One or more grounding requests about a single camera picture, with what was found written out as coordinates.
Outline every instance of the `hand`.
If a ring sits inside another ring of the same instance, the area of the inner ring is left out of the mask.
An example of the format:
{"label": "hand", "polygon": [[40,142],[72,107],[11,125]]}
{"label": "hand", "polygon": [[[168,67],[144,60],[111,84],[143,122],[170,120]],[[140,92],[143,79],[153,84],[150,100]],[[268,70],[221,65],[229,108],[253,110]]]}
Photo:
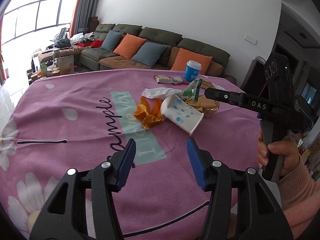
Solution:
{"label": "hand", "polygon": [[266,166],[269,158],[267,157],[268,149],[273,154],[283,154],[284,162],[280,171],[280,176],[284,177],[293,171],[299,164],[299,151],[294,139],[290,136],[289,141],[279,141],[270,143],[268,147],[262,141],[261,131],[258,133],[258,166]]}

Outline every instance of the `blue paper cup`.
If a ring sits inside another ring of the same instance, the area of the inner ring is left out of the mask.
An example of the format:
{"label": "blue paper cup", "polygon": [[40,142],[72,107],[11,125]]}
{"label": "blue paper cup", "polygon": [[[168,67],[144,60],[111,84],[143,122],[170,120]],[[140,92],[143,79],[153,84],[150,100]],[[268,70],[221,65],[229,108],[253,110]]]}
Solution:
{"label": "blue paper cup", "polygon": [[192,82],[196,79],[196,77],[199,74],[199,71],[201,70],[201,64],[198,62],[195,62],[193,60],[189,60],[187,62],[186,71],[184,72],[184,79],[186,79],[188,82]]}

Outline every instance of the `blue pillow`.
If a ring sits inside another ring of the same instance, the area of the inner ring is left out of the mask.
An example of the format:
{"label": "blue pillow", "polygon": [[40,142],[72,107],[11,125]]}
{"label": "blue pillow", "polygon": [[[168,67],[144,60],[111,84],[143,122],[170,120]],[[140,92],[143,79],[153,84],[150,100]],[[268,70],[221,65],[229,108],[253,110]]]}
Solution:
{"label": "blue pillow", "polygon": [[152,67],[164,52],[165,46],[153,42],[146,42],[131,60]]}
{"label": "blue pillow", "polygon": [[123,33],[119,33],[119,32],[114,32],[113,30],[110,30],[106,36],[106,38],[104,39],[101,48],[105,49],[107,51],[113,52],[113,50],[115,49],[115,47],[118,44],[118,41],[121,38],[121,35]]}

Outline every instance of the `curtain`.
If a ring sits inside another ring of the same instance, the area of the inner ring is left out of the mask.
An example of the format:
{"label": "curtain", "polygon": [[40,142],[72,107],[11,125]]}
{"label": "curtain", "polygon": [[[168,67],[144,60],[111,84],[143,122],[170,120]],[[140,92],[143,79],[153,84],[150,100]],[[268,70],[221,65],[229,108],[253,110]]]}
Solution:
{"label": "curtain", "polygon": [[79,33],[78,29],[87,28],[90,17],[95,16],[99,0],[77,0],[70,24],[69,37]]}
{"label": "curtain", "polygon": [[7,79],[5,76],[5,73],[4,73],[3,66],[2,66],[2,54],[1,54],[1,32],[2,32],[3,18],[4,18],[4,15],[0,19],[0,81],[1,81],[1,83]]}

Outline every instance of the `orange pillow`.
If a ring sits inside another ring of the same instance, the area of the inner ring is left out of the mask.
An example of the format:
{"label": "orange pillow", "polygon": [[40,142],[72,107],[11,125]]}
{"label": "orange pillow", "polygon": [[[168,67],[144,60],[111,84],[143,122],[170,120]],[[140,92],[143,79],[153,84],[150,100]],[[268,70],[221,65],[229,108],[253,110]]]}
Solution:
{"label": "orange pillow", "polygon": [[131,59],[145,42],[146,39],[127,34],[113,53]]}
{"label": "orange pillow", "polygon": [[187,62],[189,60],[193,60],[200,63],[201,70],[199,74],[205,75],[209,67],[209,64],[212,60],[212,57],[204,56],[204,55],[180,48],[171,70],[186,70]]}

